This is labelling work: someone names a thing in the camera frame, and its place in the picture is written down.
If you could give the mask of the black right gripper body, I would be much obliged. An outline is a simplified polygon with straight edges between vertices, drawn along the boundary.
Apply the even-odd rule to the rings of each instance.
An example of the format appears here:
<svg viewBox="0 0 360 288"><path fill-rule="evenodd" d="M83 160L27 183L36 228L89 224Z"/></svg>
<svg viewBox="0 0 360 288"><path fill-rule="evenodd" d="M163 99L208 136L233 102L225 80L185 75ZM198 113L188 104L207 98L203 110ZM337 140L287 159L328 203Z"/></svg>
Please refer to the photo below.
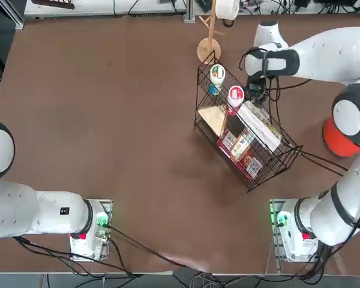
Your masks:
<svg viewBox="0 0 360 288"><path fill-rule="evenodd" d="M266 78L248 79L244 88L245 99L252 102L265 102L269 98Z"/></svg>

